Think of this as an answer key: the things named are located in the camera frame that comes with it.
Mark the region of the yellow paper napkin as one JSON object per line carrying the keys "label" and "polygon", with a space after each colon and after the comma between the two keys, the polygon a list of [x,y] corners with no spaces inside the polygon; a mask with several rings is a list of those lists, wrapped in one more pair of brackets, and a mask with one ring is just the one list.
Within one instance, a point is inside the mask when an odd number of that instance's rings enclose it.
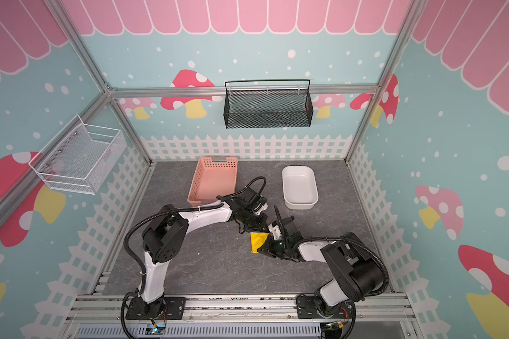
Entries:
{"label": "yellow paper napkin", "polygon": [[269,234],[263,232],[250,233],[250,243],[253,254],[258,254],[258,249],[267,241]]}

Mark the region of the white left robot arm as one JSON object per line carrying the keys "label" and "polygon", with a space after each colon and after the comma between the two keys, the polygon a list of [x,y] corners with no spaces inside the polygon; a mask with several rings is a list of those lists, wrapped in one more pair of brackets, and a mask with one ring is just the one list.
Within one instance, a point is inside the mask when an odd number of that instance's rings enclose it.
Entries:
{"label": "white left robot arm", "polygon": [[155,322],[167,314],[164,282],[169,262],[175,258],[189,232],[213,224],[233,221],[238,232],[268,230],[267,199],[262,192],[267,179],[258,176],[238,192],[217,196],[216,201],[191,208],[176,208],[171,204],[160,212],[133,226],[124,236],[123,248],[141,269],[141,282],[134,292],[123,297],[120,323],[127,338],[133,338],[126,325],[127,311]]}

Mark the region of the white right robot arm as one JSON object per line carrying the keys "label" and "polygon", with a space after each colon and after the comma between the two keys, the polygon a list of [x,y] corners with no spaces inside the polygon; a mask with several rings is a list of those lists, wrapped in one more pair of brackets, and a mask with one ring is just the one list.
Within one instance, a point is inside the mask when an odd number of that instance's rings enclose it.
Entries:
{"label": "white right robot arm", "polygon": [[281,217],[250,235],[252,251],[281,260],[327,264],[333,279],[313,294],[296,297],[299,319],[322,319],[321,338],[348,338],[356,324],[356,303],[381,295],[390,285],[383,260],[352,232],[305,238],[294,217]]}

